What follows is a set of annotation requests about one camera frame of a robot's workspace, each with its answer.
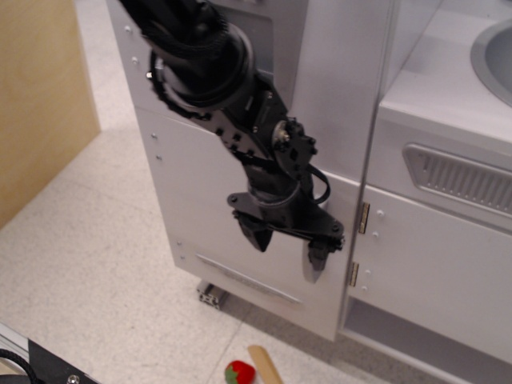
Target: floor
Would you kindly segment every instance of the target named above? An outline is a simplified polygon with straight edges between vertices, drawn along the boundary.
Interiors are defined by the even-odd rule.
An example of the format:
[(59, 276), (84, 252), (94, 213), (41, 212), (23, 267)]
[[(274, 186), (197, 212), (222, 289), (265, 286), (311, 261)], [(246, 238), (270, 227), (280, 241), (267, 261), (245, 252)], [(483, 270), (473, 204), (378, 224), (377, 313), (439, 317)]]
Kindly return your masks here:
[(197, 300), (172, 262), (104, 0), (75, 4), (102, 132), (0, 230), (0, 322), (104, 384), (222, 383), (253, 344), (285, 383), (441, 384), (235, 296), (224, 311)]

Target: white countertop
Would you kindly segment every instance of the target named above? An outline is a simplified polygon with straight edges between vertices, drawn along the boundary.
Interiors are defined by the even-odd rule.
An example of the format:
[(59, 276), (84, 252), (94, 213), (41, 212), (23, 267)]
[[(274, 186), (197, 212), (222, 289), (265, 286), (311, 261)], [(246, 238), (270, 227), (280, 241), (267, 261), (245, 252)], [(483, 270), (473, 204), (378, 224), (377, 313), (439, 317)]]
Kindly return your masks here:
[(512, 107), (478, 79), (473, 41), (487, 27), (512, 18), (512, 2), (445, 0), (381, 103), (384, 113), (408, 114), (448, 138), (512, 154)]

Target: bolt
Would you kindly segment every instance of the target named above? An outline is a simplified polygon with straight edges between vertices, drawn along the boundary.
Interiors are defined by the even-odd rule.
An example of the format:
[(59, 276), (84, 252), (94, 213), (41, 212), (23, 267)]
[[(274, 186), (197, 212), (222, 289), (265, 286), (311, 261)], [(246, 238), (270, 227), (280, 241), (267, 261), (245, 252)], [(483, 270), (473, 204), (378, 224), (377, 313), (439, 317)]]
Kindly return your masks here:
[(67, 384), (80, 384), (80, 377), (76, 374), (72, 374), (67, 378)]

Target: sink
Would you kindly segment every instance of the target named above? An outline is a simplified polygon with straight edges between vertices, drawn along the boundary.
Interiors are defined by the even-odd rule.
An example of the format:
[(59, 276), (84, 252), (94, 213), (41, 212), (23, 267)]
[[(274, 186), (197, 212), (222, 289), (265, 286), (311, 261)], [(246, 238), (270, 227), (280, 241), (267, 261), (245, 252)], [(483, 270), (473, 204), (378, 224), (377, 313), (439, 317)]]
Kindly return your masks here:
[(471, 63), (484, 85), (512, 106), (512, 19), (493, 25), (476, 38)]

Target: black cable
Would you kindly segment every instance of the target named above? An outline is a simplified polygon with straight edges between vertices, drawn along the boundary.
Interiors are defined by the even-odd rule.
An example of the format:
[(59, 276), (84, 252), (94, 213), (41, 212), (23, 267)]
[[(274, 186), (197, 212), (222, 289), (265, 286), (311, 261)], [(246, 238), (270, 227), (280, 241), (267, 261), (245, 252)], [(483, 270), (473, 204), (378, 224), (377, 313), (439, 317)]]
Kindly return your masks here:
[(329, 184), (329, 180), (327, 179), (327, 176), (325, 176), (323, 174), (323, 172), (321, 172), (318, 168), (315, 168), (314, 166), (312, 166), (311, 164), (308, 164), (307, 165), (307, 168), (306, 170), (316, 176), (318, 179), (320, 179), (322, 182), (324, 182), (326, 184), (326, 191), (323, 193), (322, 196), (320, 196), (319, 198), (316, 198), (315, 200), (313, 200), (313, 202), (315, 204), (322, 204), (325, 200), (327, 200), (330, 196), (330, 184)]
[(26, 372), (26, 375), (29, 377), (30, 384), (40, 384), (40, 381), (38, 380), (38, 377), (36, 376), (30, 364), (26, 362), (25, 359), (22, 358), (21, 356), (17, 355), (16, 353), (10, 350), (0, 349), (0, 358), (11, 360), (12, 362), (20, 366)]

